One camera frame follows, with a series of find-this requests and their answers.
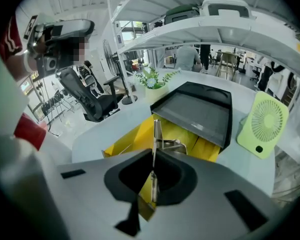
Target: white desk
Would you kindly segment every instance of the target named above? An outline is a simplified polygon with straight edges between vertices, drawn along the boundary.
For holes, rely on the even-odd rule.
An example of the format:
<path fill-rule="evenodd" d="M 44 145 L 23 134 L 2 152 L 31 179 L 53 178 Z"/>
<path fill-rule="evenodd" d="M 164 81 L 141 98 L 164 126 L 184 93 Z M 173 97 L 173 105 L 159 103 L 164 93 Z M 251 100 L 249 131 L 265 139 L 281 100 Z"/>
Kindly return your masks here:
<path fill-rule="evenodd" d="M 259 159 L 236 142 L 240 120 L 250 112 L 256 93 L 235 82 L 189 71 L 183 71 L 174 76 L 169 84 L 170 91 L 187 81 L 231 92 L 233 107 L 231 141 L 230 145 L 219 154 L 216 162 L 230 168 L 271 196 L 275 181 L 274 152 L 267 159 Z M 102 159 L 101 150 L 110 147 L 150 115 L 149 104 L 142 96 L 139 96 L 134 104 L 121 107 L 121 111 L 80 135 L 73 143 L 72 162 Z"/>

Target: black tray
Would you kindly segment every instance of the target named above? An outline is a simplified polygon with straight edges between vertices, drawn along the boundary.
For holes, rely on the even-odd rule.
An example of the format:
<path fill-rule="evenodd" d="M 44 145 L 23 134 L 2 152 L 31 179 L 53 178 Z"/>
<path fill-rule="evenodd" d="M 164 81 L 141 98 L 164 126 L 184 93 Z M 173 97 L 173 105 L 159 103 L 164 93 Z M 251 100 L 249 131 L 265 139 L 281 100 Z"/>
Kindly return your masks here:
<path fill-rule="evenodd" d="M 232 96 L 228 91 L 186 82 L 155 102 L 150 109 L 222 149 L 230 144 Z"/>

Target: chair armrest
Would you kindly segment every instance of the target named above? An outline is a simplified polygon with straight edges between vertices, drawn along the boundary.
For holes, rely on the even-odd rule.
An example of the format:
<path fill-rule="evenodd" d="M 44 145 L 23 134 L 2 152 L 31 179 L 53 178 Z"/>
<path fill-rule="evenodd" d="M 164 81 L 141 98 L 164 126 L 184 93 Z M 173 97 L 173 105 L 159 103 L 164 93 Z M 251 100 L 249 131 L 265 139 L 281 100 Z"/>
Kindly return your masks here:
<path fill-rule="evenodd" d="M 113 84 L 114 81 L 116 81 L 118 78 L 119 78 L 119 76 L 117 75 L 117 76 L 111 78 L 110 80 L 105 81 L 103 85 L 104 85 L 104 86 L 111 85 L 111 84 Z"/>

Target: red sleeve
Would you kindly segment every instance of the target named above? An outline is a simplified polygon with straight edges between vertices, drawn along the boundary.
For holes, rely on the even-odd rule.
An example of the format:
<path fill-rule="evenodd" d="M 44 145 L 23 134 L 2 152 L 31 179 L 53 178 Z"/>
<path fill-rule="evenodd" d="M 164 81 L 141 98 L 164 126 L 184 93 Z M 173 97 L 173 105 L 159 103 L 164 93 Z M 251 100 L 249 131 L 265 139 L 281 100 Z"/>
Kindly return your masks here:
<path fill-rule="evenodd" d="M 3 62 L 6 62 L 10 56 L 20 51 L 22 51 L 22 43 L 19 37 L 16 16 L 13 15 L 0 40 L 0 56 Z M 14 131 L 17 138 L 30 142 L 37 150 L 40 149 L 46 133 L 46 130 L 32 121 L 25 113 L 22 114 Z"/>
<path fill-rule="evenodd" d="M 37 150 L 40 149 L 44 139 L 46 137 L 46 130 L 37 125 L 32 119 L 25 113 L 22 114 L 14 135 L 17 138 L 26 140 L 35 146 Z"/>
<path fill-rule="evenodd" d="M 7 59 L 22 51 L 22 43 L 18 32 L 16 15 L 13 15 L 0 40 L 0 55 L 4 62 Z"/>

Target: wooden chair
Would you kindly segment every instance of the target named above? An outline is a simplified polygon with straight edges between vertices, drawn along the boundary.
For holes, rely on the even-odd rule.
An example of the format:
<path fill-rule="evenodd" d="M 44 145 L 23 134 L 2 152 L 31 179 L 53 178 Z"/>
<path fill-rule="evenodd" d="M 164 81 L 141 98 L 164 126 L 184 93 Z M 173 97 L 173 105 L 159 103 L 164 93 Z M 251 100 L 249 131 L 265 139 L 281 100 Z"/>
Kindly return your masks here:
<path fill-rule="evenodd" d="M 219 63 L 219 67 L 217 69 L 216 72 L 216 76 L 220 77 L 221 72 L 226 72 L 226 79 L 228 80 L 228 67 L 231 67 L 232 71 L 232 81 L 235 77 L 235 65 L 237 63 L 237 59 L 236 56 L 231 53 L 231 52 L 223 52 L 221 59 L 220 59 L 220 63 Z"/>

